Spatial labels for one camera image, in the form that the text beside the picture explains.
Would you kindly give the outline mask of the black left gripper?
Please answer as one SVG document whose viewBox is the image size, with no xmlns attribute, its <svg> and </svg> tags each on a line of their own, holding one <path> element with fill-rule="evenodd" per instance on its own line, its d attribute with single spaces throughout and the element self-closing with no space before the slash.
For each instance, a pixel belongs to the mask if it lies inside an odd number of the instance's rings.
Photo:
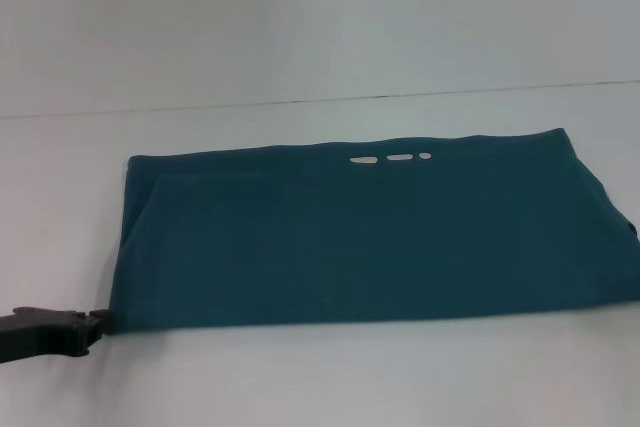
<svg viewBox="0 0 640 427">
<path fill-rule="evenodd" d="M 55 311 L 16 308 L 1 317 L 1 361 L 44 355 L 84 357 L 111 329 L 111 311 Z"/>
</svg>

